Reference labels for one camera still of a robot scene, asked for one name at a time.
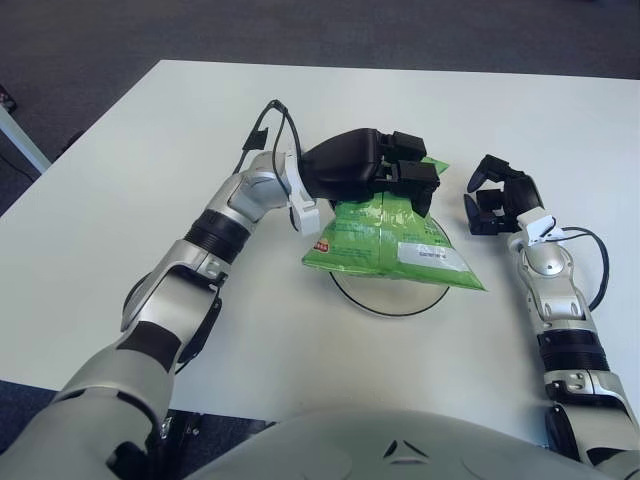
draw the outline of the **green chip bag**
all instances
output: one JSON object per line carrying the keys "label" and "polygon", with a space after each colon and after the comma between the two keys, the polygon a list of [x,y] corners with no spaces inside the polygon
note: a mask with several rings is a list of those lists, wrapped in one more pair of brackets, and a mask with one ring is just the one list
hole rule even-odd
{"label": "green chip bag", "polygon": [[[448,165],[426,157],[438,174]],[[402,278],[483,290],[438,224],[411,200],[377,193],[368,202],[340,202],[336,218],[302,259],[307,266],[351,275]]]}

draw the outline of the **red logo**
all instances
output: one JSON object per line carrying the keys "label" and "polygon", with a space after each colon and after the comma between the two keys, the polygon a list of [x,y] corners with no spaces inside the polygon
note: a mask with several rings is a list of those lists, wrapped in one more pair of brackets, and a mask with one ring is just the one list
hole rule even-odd
{"label": "red logo", "polygon": [[322,253],[327,253],[329,251],[329,240],[327,240],[326,238],[321,238],[313,246],[313,249],[318,250]]}

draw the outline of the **floor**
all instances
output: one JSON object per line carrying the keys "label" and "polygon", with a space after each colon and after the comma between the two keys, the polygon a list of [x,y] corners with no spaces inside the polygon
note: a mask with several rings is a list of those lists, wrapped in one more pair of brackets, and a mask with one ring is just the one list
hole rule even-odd
{"label": "floor", "polygon": [[[636,0],[0,0],[0,18],[0,83],[51,159],[162,58],[640,78]],[[0,215],[30,183],[0,162]],[[0,451],[52,395],[0,382]],[[255,428],[207,417],[182,473]]]}

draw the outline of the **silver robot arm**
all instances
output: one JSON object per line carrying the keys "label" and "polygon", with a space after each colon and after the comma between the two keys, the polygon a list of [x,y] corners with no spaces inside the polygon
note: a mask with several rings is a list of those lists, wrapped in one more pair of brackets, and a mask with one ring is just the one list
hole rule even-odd
{"label": "silver robot arm", "polygon": [[[289,188],[283,154],[276,165]],[[287,202],[270,152],[232,175],[185,239],[134,289],[123,335],[85,363],[0,457],[0,477],[112,480],[151,472],[153,478],[176,365],[204,345],[244,240],[267,211]],[[216,228],[219,237],[211,233]]]}
{"label": "silver robot arm", "polygon": [[[523,172],[487,156],[469,192],[486,179],[504,181],[504,192],[478,191],[479,206],[465,196],[470,228],[474,234],[515,232],[509,250],[527,288],[545,389],[554,402],[545,418],[551,448],[613,478],[640,476],[638,423],[620,379],[609,369],[589,304],[573,282],[564,230],[542,208],[533,180]],[[499,208],[503,216],[493,213]]]}
{"label": "silver robot arm", "polygon": [[[282,104],[268,108],[281,111],[284,123]],[[252,139],[266,138],[258,130],[263,114],[242,159],[261,148]],[[425,154],[417,137],[361,129],[304,158],[299,149],[295,156],[257,155],[249,169],[225,181],[187,235],[132,289],[123,335],[85,363],[0,456],[0,478],[155,478],[176,366],[204,346],[231,264],[260,219],[291,205],[294,225],[311,233],[320,227],[314,198],[366,200],[382,190],[410,197],[426,213],[439,180],[433,165],[419,163]]]}

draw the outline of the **white tabletop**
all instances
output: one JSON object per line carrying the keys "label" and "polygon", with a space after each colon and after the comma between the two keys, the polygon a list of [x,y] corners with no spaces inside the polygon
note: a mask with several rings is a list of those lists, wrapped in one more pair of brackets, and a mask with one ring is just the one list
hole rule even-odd
{"label": "white tabletop", "polygon": [[[543,443],[541,362],[506,237],[469,235],[462,205],[492,153],[534,177],[561,225],[606,242],[611,280],[594,317],[640,413],[639,83],[592,78],[160,62],[0,218],[0,378],[59,389],[119,336],[127,291],[197,218],[272,98],[307,148],[359,127],[422,136],[452,165],[432,213],[488,292],[452,289],[424,314],[373,318],[301,265],[315,237],[272,212],[173,407],[273,420],[417,409]],[[592,297],[597,248],[570,246]]]}

